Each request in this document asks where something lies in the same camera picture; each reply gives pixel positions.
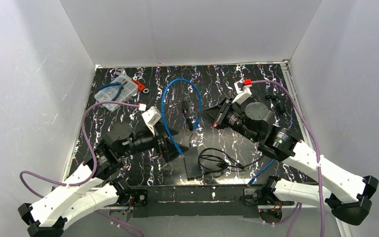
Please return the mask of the grey ribbed network switch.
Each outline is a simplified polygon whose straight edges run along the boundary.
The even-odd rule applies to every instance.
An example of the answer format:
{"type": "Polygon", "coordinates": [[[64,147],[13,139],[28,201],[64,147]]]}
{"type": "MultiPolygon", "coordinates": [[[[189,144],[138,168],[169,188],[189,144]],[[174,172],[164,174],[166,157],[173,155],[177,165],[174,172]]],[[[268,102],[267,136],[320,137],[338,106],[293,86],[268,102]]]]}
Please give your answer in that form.
{"type": "Polygon", "coordinates": [[[187,174],[187,180],[194,180],[203,176],[200,165],[198,164],[198,150],[197,147],[190,147],[184,152],[184,162],[187,174]]]}

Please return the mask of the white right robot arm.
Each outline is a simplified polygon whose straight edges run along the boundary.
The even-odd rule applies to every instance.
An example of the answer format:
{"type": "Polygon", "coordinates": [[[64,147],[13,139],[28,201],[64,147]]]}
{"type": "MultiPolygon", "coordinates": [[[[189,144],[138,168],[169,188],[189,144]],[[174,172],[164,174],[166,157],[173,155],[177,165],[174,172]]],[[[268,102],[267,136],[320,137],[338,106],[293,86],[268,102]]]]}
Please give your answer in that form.
{"type": "Polygon", "coordinates": [[[272,201],[294,201],[322,207],[336,218],[358,226],[369,215],[371,197],[379,181],[368,175],[350,173],[319,155],[306,142],[275,124],[274,112],[261,102],[239,105],[230,99],[204,109],[199,115],[214,128],[231,128],[250,141],[266,157],[291,166],[316,181],[316,184],[294,183],[270,176],[260,196],[272,201]]]}

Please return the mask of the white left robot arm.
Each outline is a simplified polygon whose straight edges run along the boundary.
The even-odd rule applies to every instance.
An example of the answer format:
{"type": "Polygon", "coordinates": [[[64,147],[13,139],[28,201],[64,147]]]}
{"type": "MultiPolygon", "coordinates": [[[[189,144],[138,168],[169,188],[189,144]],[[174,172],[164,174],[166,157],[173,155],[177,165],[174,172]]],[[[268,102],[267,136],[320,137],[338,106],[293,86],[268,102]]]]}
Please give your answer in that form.
{"type": "Polygon", "coordinates": [[[153,130],[144,127],[136,134],[127,123],[115,123],[105,133],[96,149],[96,160],[82,163],[58,186],[34,203],[18,207],[21,219],[28,225],[31,237],[60,237],[74,222],[105,206],[129,199],[136,203],[139,192],[132,190],[124,178],[109,180],[124,167],[125,159],[151,149],[170,162],[178,157],[172,137],[178,131],[161,122],[153,130]]]}

